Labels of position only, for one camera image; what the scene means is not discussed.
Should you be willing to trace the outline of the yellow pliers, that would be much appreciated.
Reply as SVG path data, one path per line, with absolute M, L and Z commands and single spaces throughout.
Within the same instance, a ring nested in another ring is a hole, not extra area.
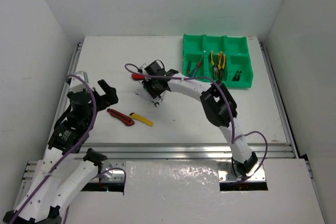
M 226 64 L 226 55 L 220 51 L 217 54 L 218 79 L 222 81 L 224 75 L 224 68 Z
M 218 76 L 217 56 L 214 54 L 212 50 L 210 53 L 210 59 L 211 59 L 211 65 L 212 65 L 212 70 L 213 70 L 213 79 L 216 80 Z

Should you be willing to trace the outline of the green black precision screwdriver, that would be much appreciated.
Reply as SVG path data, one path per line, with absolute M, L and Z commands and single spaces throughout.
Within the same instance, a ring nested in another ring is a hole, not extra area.
M 242 71 L 239 71 L 236 76 L 236 81 L 239 81 L 242 75 Z
M 236 71 L 232 81 L 238 81 L 239 71 Z

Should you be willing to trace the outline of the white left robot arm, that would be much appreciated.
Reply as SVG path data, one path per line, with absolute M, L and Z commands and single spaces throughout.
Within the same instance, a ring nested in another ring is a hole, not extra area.
M 75 80 L 80 83 L 79 90 L 68 92 L 69 106 L 54 125 L 41 166 L 35 170 L 24 199 L 5 214 L 4 223 L 61 223 L 70 202 L 89 180 L 97 176 L 107 159 L 89 149 L 74 173 L 63 180 L 69 165 L 88 139 L 97 113 L 118 103 L 116 89 L 105 80 L 98 81 L 104 95 L 74 75 L 68 83 L 73 84 Z

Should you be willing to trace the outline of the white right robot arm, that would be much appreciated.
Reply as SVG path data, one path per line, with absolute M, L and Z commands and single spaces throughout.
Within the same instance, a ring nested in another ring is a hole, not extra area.
M 218 127 L 232 152 L 236 176 L 247 177 L 257 164 L 257 155 L 248 145 L 237 121 L 237 104 L 220 81 L 209 83 L 186 77 L 174 69 L 166 71 L 156 61 L 140 67 L 146 75 L 142 85 L 153 99 L 169 92 L 186 95 L 202 104 L 208 121 Z

